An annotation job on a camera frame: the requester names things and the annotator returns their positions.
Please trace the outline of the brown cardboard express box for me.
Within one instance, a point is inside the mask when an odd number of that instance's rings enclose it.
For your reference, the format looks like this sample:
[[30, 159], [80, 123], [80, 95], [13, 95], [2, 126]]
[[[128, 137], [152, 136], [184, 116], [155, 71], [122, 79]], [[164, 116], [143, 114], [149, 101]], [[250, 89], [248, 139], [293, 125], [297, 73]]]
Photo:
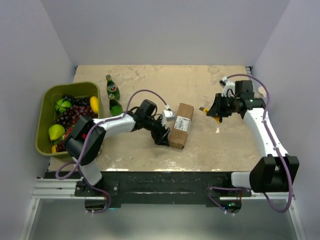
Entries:
[[176, 120], [169, 136], [169, 146], [182, 150], [188, 138], [193, 119], [194, 107], [189, 104], [180, 103], [176, 114]]

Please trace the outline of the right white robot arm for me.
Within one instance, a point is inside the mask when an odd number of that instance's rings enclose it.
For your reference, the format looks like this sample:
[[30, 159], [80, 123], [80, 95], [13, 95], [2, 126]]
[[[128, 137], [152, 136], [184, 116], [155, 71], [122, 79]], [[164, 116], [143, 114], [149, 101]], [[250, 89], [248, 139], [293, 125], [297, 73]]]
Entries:
[[278, 139], [267, 105], [255, 97], [250, 80], [232, 82], [224, 77], [219, 82], [223, 91], [215, 95], [213, 105], [205, 113], [221, 123], [232, 114], [239, 114], [251, 130], [260, 160], [250, 172], [232, 172], [231, 179], [223, 183], [223, 192], [235, 196], [241, 188], [256, 193], [289, 192], [299, 168], [296, 156], [289, 155]]

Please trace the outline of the yellow utility knife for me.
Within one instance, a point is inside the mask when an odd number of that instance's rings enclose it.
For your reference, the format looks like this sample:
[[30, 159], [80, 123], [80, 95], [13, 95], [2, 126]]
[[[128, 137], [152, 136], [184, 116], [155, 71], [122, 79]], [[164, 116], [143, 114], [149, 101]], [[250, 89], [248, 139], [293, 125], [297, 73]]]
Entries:
[[201, 112], [205, 113], [207, 117], [213, 118], [218, 124], [222, 123], [223, 118], [220, 116], [217, 116], [216, 114], [213, 114], [212, 112], [210, 112], [210, 110], [208, 108], [200, 107], [199, 110]]

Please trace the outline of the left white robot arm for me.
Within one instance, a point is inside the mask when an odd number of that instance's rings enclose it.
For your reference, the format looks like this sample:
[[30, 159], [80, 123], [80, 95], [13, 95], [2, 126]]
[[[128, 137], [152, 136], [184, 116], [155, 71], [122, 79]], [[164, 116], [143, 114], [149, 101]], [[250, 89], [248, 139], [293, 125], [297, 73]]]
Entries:
[[158, 146], [169, 146], [170, 128], [166, 123], [175, 119], [174, 112], [166, 109], [156, 118], [153, 112], [157, 105], [145, 99], [139, 107], [118, 116], [104, 119], [91, 119], [82, 116], [64, 140], [64, 148], [73, 158], [75, 167], [86, 179], [86, 191], [92, 196], [99, 196], [104, 190], [96, 158], [104, 139], [121, 134], [145, 129], [150, 132]]

